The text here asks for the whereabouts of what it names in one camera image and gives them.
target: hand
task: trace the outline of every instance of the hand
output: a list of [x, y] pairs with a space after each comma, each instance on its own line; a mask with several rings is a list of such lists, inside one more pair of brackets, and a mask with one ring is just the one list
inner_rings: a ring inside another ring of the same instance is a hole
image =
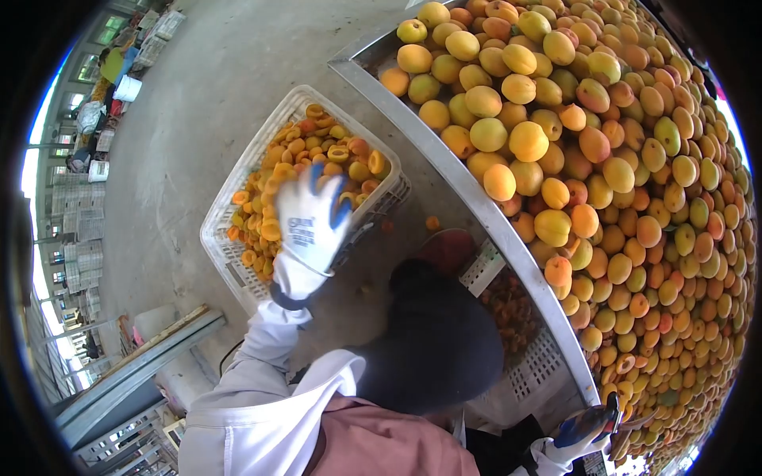
[[568, 466], [577, 458], [601, 451], [610, 444], [610, 430], [607, 430], [610, 423], [605, 406], [590, 407], [561, 423], [561, 433], [552, 445], [547, 446], [545, 455], [554, 462]]
[[332, 276], [328, 267], [350, 225], [351, 201], [336, 207], [346, 177], [332, 177], [317, 190], [322, 171], [322, 165], [313, 165], [298, 181], [284, 182], [275, 199], [282, 251], [274, 262], [273, 280], [286, 297], [297, 301]]

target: arm sleeve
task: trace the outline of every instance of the arm sleeve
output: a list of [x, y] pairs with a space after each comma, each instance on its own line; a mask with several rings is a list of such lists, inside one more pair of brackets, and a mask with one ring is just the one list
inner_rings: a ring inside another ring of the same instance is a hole
[[[536, 473], [538, 476], [561, 476], [572, 471], [571, 464], [564, 466], [563, 463], [557, 463], [545, 455], [543, 448], [552, 444], [553, 438], [540, 438], [530, 445], [532, 457], [537, 463]], [[529, 476], [529, 472], [524, 466], [519, 466], [510, 476]]]
[[298, 340], [297, 326], [312, 319], [309, 311], [287, 311], [271, 300], [260, 303], [248, 322], [241, 349], [211, 392], [191, 410], [261, 405], [290, 396], [286, 384], [289, 355]]

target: woman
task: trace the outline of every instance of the woman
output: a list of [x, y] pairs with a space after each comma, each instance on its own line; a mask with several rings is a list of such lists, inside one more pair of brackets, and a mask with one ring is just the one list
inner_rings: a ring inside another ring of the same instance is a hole
[[121, 48], [103, 48], [98, 57], [101, 76], [114, 86], [119, 86], [119, 81], [132, 68], [135, 58], [140, 53], [140, 50], [132, 46], [134, 40], [135, 38], [132, 38], [127, 41]]
[[[322, 167], [281, 185], [282, 252], [272, 299], [258, 306], [244, 343], [219, 384], [187, 415], [180, 472], [190, 474], [479, 474], [474, 457], [424, 416], [462, 404], [500, 377], [497, 328], [456, 274], [473, 255], [467, 232], [432, 237], [392, 272], [386, 333], [318, 358], [293, 387], [285, 379], [309, 297], [332, 275], [351, 205], [335, 206], [344, 178], [315, 189]], [[533, 442], [515, 474], [564, 474], [603, 424], [556, 448]]]

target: white bucket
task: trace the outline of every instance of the white bucket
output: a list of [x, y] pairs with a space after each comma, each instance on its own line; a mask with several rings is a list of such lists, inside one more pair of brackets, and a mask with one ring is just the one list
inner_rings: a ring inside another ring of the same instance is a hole
[[114, 91], [114, 99], [119, 101], [133, 102], [140, 92], [142, 81], [135, 78], [131, 78], [127, 75], [122, 76], [122, 80], [119, 81], [117, 90]]

